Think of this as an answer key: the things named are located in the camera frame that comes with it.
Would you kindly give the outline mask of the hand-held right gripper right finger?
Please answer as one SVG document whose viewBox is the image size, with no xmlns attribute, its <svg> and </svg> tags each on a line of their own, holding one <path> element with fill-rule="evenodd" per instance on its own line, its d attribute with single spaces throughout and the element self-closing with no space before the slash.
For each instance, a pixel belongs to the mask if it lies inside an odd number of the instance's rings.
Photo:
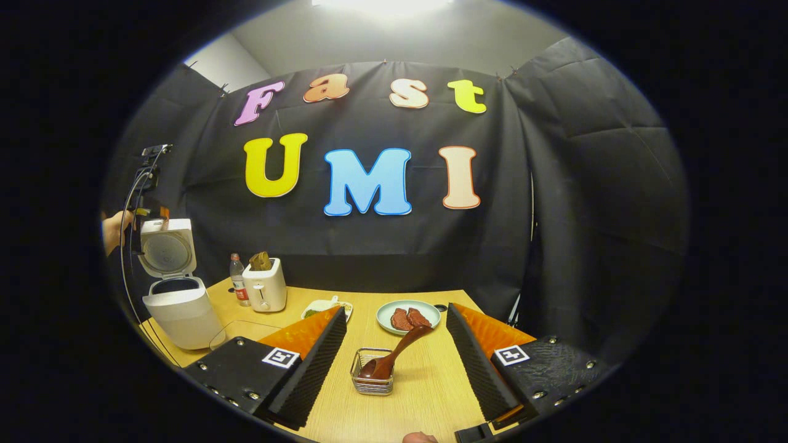
<svg viewBox="0 0 788 443">
<path fill-rule="evenodd" d="M 496 429 L 554 414 L 610 371 L 560 337 L 529 336 L 468 306 L 449 305 L 446 321 L 484 420 Z"/>
</svg>

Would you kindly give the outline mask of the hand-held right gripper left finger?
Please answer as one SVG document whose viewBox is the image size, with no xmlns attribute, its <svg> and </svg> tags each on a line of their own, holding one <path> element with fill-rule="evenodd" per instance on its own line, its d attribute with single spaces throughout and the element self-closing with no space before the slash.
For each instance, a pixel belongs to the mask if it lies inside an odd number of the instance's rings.
<svg viewBox="0 0 788 443">
<path fill-rule="evenodd" d="M 260 340 L 229 337 L 184 371 L 237 409 L 298 431 L 307 424 L 346 323 L 345 309 L 335 306 Z"/>
</svg>

